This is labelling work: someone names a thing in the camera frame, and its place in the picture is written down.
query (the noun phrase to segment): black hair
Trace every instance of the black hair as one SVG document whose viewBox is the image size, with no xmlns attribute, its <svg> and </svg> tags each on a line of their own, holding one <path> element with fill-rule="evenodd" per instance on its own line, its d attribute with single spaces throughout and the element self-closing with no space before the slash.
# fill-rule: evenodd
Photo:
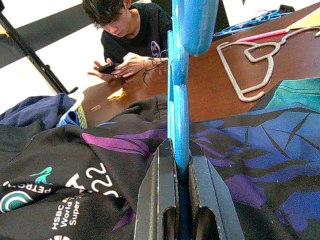
<svg viewBox="0 0 320 240">
<path fill-rule="evenodd" d="M 125 8 L 124 0 L 83 0 L 82 6 L 97 28 L 117 20 Z"/>
</svg>

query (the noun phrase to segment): black t-shirt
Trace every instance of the black t-shirt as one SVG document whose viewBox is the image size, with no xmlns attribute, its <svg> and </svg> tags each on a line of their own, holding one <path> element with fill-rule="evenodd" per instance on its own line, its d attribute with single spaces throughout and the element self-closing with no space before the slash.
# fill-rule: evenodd
<svg viewBox="0 0 320 240">
<path fill-rule="evenodd" d="M 132 5 L 140 14 L 140 30 L 136 37 L 116 37 L 103 31 L 101 43 L 104 59 L 122 63 L 123 57 L 129 53 L 140 56 L 160 57 L 163 50 L 168 49 L 167 34 L 172 29 L 170 16 L 155 3 L 135 3 Z"/>
</svg>

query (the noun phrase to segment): folded fabric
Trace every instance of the folded fabric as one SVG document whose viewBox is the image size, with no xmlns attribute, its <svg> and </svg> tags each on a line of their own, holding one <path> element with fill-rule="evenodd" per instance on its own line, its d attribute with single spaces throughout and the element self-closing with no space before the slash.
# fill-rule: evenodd
<svg viewBox="0 0 320 240">
<path fill-rule="evenodd" d="M 72 124 L 81 127 L 78 114 L 75 111 L 69 111 L 66 114 L 65 118 L 59 123 L 58 127 L 61 127 L 66 124 Z"/>
<path fill-rule="evenodd" d="M 61 116 L 72 107 L 75 100 L 65 93 L 55 96 L 31 96 L 0 115 L 0 124 L 25 127 L 37 120 L 44 129 L 55 128 Z"/>
<path fill-rule="evenodd" d="M 167 138 L 158 100 L 87 129 L 0 125 L 0 239 L 132 240 L 140 184 Z M 190 124 L 246 240 L 318 239 L 319 122 L 296 104 Z"/>
<path fill-rule="evenodd" d="M 283 80 L 261 98 L 251 111 L 300 103 L 320 111 L 320 78 Z"/>
</svg>

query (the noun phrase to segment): young man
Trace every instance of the young man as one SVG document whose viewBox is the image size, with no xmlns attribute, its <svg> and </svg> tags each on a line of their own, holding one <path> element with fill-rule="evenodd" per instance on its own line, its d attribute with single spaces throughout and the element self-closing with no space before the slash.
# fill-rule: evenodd
<svg viewBox="0 0 320 240">
<path fill-rule="evenodd" d="M 97 26 L 103 28 L 101 43 L 106 63 L 120 63 L 111 74 L 88 72 L 105 81 L 129 77 L 151 68 L 166 56 L 167 33 L 172 29 L 170 16 L 155 3 L 132 0 L 83 0 L 83 8 Z M 94 61 L 94 70 L 101 67 Z"/>
</svg>

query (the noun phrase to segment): brown table surface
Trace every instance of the brown table surface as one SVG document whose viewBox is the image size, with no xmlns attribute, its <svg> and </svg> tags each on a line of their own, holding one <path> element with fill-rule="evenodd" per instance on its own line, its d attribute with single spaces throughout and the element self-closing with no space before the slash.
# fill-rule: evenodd
<svg viewBox="0 0 320 240">
<path fill-rule="evenodd" d="M 257 101 L 242 102 L 228 78 L 217 52 L 217 46 L 224 42 L 264 32 L 283 29 L 320 7 L 320 2 L 290 13 L 281 18 L 263 23 L 249 30 L 214 41 L 203 55 L 189 57 L 187 80 L 190 120 L 194 122 L 222 118 L 247 112 Z M 288 39 L 280 51 L 273 56 L 274 69 L 267 86 L 247 93 L 254 96 L 260 91 L 267 93 L 281 80 L 295 80 L 320 76 L 320 38 L 315 38 L 316 30 L 302 32 Z M 284 35 L 269 37 L 255 43 L 279 42 Z M 241 89 L 259 84 L 267 71 L 266 60 L 251 63 L 244 55 L 246 46 L 230 46 L 223 54 Z M 252 53 L 261 56 L 272 51 L 263 47 Z M 120 99 L 107 97 L 123 87 L 125 95 Z M 167 92 L 167 64 L 149 71 L 143 81 L 143 71 L 130 78 L 114 79 L 84 91 L 82 103 L 89 127 L 105 122 L 136 101 Z"/>
</svg>

